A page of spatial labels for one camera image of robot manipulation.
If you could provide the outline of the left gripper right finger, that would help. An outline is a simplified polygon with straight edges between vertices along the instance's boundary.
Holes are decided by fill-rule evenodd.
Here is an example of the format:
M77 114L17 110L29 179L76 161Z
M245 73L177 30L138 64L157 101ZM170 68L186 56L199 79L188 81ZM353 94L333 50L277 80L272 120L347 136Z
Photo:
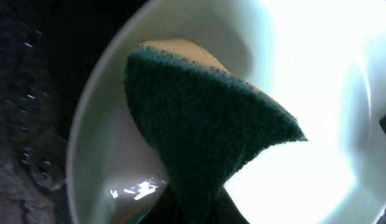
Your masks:
M208 224L249 224L240 213L225 188L213 206Z

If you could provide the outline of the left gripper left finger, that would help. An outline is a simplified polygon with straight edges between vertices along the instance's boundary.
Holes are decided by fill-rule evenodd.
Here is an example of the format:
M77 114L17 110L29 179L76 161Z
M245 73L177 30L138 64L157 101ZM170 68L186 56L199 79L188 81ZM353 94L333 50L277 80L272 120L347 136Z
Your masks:
M162 192L154 207L144 216L139 224L180 224L181 213L173 194L168 185Z

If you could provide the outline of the light green plate front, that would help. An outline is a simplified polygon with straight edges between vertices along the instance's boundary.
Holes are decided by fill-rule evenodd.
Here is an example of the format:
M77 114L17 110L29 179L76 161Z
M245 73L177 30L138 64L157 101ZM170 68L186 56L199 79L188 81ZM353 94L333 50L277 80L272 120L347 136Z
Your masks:
M150 1L111 40L68 140L74 223L148 210L169 182L128 112L128 53L186 39L265 91L305 142L273 146L226 191L250 223L376 223L386 208L386 1Z

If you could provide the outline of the green sponge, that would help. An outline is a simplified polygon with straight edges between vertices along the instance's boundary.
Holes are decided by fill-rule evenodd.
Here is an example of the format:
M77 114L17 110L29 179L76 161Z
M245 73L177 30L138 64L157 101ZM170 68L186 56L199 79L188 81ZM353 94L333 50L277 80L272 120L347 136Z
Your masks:
M157 152L181 223L208 223L226 181L271 146L305 141L297 119L187 40L149 40L126 58L125 94Z

